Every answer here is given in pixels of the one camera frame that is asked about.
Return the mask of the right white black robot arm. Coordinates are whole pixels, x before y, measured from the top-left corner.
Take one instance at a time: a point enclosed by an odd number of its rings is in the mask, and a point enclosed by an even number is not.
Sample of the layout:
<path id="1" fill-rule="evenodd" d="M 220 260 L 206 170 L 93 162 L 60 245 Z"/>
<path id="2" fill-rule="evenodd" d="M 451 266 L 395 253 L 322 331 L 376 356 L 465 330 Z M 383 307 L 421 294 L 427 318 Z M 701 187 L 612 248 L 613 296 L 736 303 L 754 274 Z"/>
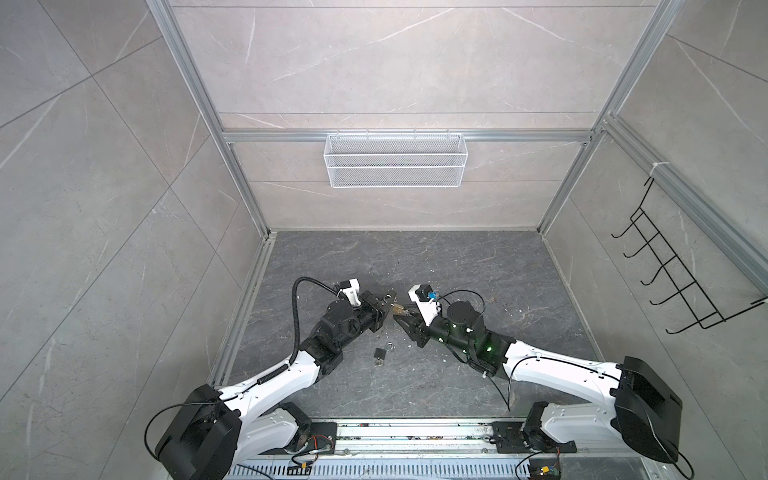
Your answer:
<path id="1" fill-rule="evenodd" d="M 482 312 L 467 301 L 443 308 L 436 299 L 393 308 L 395 321 L 417 346 L 434 340 L 460 363 L 487 378 L 527 382 L 580 398 L 580 403 L 532 405 L 522 437 L 535 451 L 578 441 L 621 441 L 656 462 L 677 465 L 683 402 L 645 361 L 620 363 L 569 357 L 486 328 Z"/>

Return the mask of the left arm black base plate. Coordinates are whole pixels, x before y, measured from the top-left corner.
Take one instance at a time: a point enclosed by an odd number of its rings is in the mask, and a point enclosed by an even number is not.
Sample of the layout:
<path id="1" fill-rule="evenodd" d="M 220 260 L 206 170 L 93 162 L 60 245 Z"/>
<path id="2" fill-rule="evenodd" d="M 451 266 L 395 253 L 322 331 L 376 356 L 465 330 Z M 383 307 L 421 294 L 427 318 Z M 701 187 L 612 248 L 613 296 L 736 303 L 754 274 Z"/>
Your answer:
<path id="1" fill-rule="evenodd" d="M 313 422 L 300 426 L 294 437 L 282 448 L 285 453 L 297 454 L 318 450 L 319 453 L 334 453 L 338 424 L 336 422 Z"/>

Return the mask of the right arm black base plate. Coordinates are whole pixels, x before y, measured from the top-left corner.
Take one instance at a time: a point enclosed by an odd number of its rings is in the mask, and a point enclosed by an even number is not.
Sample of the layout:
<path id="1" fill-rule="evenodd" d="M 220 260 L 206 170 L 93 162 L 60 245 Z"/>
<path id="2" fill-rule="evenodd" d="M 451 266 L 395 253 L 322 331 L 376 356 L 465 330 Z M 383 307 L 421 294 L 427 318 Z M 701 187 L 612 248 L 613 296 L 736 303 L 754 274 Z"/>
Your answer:
<path id="1" fill-rule="evenodd" d="M 512 453 L 576 453 L 573 441 L 558 443 L 547 436 L 540 427 L 523 422 L 496 421 L 491 423 L 492 435 L 489 442 L 500 454 Z"/>

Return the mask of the aluminium mounting rail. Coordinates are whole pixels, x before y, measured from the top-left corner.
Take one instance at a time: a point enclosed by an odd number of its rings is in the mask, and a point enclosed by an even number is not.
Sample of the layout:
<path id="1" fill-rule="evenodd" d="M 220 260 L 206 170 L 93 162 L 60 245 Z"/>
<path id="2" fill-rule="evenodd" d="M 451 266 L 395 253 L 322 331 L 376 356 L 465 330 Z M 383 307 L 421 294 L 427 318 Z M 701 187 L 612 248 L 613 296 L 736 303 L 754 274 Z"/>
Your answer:
<path id="1" fill-rule="evenodd" d="M 338 424 L 335 452 L 409 453 L 418 452 L 479 452 L 486 448 L 497 453 L 489 442 L 491 423 L 496 421 L 523 422 L 540 427 L 558 443 L 573 441 L 577 452 L 618 451 L 641 452 L 624 442 L 620 433 L 605 423 L 605 418 L 587 418 L 574 422 L 556 417 L 552 422 L 541 420 L 537 413 L 527 419 L 499 418 L 405 418 L 405 419 L 305 419 L 278 409 L 257 419 L 239 440 L 235 460 L 251 459 L 267 453 L 285 453 L 282 448 L 294 437 L 300 426 L 330 421 Z"/>

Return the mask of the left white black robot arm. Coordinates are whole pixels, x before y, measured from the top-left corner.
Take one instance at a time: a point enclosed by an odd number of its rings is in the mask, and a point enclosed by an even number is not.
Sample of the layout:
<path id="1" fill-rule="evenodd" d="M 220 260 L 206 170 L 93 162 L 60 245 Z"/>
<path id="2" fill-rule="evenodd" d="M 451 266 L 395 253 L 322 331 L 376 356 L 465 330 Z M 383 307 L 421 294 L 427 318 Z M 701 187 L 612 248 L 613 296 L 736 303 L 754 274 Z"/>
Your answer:
<path id="1" fill-rule="evenodd" d="M 365 331 L 379 330 L 394 298 L 340 294 L 286 360 L 234 385 L 204 384 L 173 405 L 176 415 L 150 456 L 174 479 L 222 479 L 235 465 L 307 436 L 311 421 L 289 396 L 328 376 Z"/>

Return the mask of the black padlock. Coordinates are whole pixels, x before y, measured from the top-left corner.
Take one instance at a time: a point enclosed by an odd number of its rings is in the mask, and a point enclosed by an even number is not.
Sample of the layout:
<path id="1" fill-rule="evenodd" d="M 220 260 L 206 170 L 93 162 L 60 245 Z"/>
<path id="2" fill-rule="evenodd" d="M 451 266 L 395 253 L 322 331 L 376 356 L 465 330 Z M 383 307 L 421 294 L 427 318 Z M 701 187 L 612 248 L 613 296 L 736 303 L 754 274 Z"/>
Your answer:
<path id="1" fill-rule="evenodd" d="M 376 348 L 374 351 L 374 363 L 376 366 L 383 366 L 386 360 L 387 350 Z"/>

